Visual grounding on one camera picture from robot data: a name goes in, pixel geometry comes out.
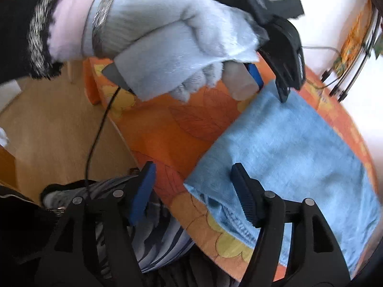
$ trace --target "blue cloth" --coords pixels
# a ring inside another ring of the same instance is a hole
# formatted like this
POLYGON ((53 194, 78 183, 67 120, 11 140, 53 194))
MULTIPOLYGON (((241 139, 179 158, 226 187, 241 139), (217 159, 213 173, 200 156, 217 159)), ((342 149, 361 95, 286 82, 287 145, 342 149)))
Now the blue cloth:
MULTIPOLYGON (((323 212, 352 272, 380 218, 367 172, 346 143, 295 91, 279 102, 275 82, 213 144, 185 181, 228 233, 254 247, 259 234, 245 218, 229 174, 242 163, 265 190, 287 200, 310 197, 323 212)), ((291 225, 280 263, 287 265, 291 225)))

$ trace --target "orange tablecloth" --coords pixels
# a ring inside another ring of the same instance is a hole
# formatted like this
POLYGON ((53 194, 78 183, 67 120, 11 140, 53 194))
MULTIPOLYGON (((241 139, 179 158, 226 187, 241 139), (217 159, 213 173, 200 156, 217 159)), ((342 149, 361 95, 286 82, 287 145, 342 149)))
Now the orange tablecloth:
MULTIPOLYGON (((93 104, 101 101, 106 106, 116 90, 116 86, 101 74, 109 63, 109 60, 96 58, 84 62, 87 96, 93 104)), ((257 67, 265 83, 275 78, 265 62, 257 63, 257 67)), ((317 86, 322 85, 310 70, 307 70, 307 78, 317 86)), ((329 98, 328 93, 327 89, 317 90, 308 83, 299 92, 359 157, 376 190, 377 178, 364 141, 348 113, 335 98, 329 98)), ((250 101, 235 101, 219 82, 213 89, 202 88, 193 94, 187 104, 168 95, 141 102, 133 94, 121 90, 110 112, 110 119, 139 166, 146 161, 156 163, 155 191, 171 213, 204 253, 237 280, 246 271, 252 250, 226 233, 206 207, 185 190, 183 181, 250 101)), ((275 279, 284 274, 285 268, 280 265, 275 279)))

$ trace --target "black jacket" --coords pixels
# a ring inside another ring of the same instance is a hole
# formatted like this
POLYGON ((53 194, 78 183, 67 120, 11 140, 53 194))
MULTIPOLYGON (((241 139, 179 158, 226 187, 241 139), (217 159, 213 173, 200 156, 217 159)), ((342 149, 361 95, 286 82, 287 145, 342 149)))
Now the black jacket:
POLYGON ((22 76, 51 78, 62 63, 52 62, 47 40, 59 0, 9 0, 0 4, 0 84, 22 76))

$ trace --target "hand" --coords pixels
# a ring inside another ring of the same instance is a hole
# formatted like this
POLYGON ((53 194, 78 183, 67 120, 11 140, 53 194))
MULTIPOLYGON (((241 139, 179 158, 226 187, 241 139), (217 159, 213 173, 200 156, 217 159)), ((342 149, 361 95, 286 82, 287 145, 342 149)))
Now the hand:
MULTIPOLYGON (((92 8, 98 8, 98 4, 96 0, 92 8)), ((102 31, 103 54, 115 61, 115 58, 128 57, 129 55, 123 52, 129 51, 130 48, 136 52, 137 47, 135 44, 138 40, 140 40, 140 44, 143 44, 145 43, 143 40, 148 39, 151 34, 154 35, 159 30, 164 30, 177 22, 182 22, 191 28, 193 31, 191 37, 194 44, 192 47, 197 45, 200 51, 205 53, 205 58, 208 56, 211 59, 209 59, 208 64, 205 62, 201 62, 200 65, 197 64, 199 68, 193 71, 194 74, 189 72, 185 78, 182 78, 182 73, 177 78, 177 81, 172 79, 171 89, 169 89, 168 75, 166 72, 161 74, 159 68, 155 76, 156 84, 163 81, 164 87, 163 90, 157 89, 155 91, 156 94, 158 92, 157 96, 164 92, 170 92, 174 98, 186 102, 190 93, 198 91, 205 85, 215 85, 221 78, 223 61, 252 62, 257 59, 255 50, 258 48, 259 39, 252 30, 251 25, 254 22, 252 22, 250 15, 214 0, 114 0, 102 31)), ((90 16, 87 25, 91 24, 92 16, 90 16)), ((180 34, 175 32, 175 34, 167 36, 166 47, 168 49, 172 47, 172 42, 174 42, 174 46, 179 44, 179 42, 175 41, 180 38, 179 35, 181 35, 181 31, 180 34)), ((158 48, 151 48, 154 43, 158 42, 146 42, 144 53, 158 50, 158 48)), ((178 52, 179 57, 183 56, 183 52, 189 53, 190 49, 190 47, 180 49, 178 52)), ((158 58, 158 61, 145 61, 145 55, 141 56, 143 59, 140 61, 143 64, 147 62, 148 65, 158 65, 159 62, 169 63, 171 59, 169 57, 169 60, 167 60, 166 57, 168 51, 164 50, 161 53, 161 58, 158 58)), ((128 66, 129 61, 127 61, 127 58, 117 60, 119 62, 116 66, 121 75, 128 86, 135 91, 137 81, 132 80, 130 74, 133 67, 128 66)), ((181 68, 185 70, 188 68, 187 63, 185 59, 180 59, 175 63, 174 68, 179 69, 180 64, 183 64, 181 68)), ((140 87, 149 87, 153 78, 154 76, 143 77, 140 87)), ((142 100, 153 98, 153 90, 150 94, 146 94, 143 93, 142 89, 137 88, 137 96, 142 100)))

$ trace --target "glove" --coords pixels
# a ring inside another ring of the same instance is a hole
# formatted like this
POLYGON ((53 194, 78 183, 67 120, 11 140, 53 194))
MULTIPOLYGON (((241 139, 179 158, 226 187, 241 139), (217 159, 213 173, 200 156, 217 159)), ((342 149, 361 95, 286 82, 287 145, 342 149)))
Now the glove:
MULTIPOLYGON (((92 26, 100 2, 101 0, 94 0, 87 16, 82 37, 84 56, 94 56, 92 26)), ((252 62, 257 60, 255 50, 259 47, 260 39, 252 30, 252 26, 256 26, 256 24, 252 22, 250 15, 214 0, 114 0, 108 11, 101 35, 103 56, 116 61, 120 54, 123 56, 123 52, 134 47, 137 48, 138 42, 145 44, 145 50, 149 53, 155 50, 153 45, 148 42, 151 34, 161 29, 165 30, 166 27, 177 22, 184 23, 193 32, 193 46, 198 48, 204 59, 200 61, 201 63, 196 63, 193 68, 188 68, 188 61, 172 60, 173 65, 170 66, 170 69, 183 71, 178 72, 178 78, 170 81, 168 75, 162 74, 158 69, 155 76, 158 85, 163 89, 140 93, 132 83, 138 83, 137 79, 140 78, 146 81, 141 83, 141 87, 150 87, 148 82, 153 80, 142 76, 132 79, 131 71, 133 68, 143 69, 150 63, 158 65, 158 61, 146 61, 145 55, 142 55, 138 64, 121 72, 128 86, 142 100, 170 92, 174 98, 187 101, 190 93, 198 91, 202 86, 215 85, 221 77, 223 61, 252 62)), ((166 39, 168 47, 177 46, 178 43, 175 39, 177 35, 179 34, 176 33, 174 37, 166 39)), ((189 50, 188 47, 180 48, 179 57, 182 56, 182 51, 189 52, 189 50)), ((166 54, 167 51, 164 51, 160 55, 162 65, 171 61, 166 60, 166 54)))

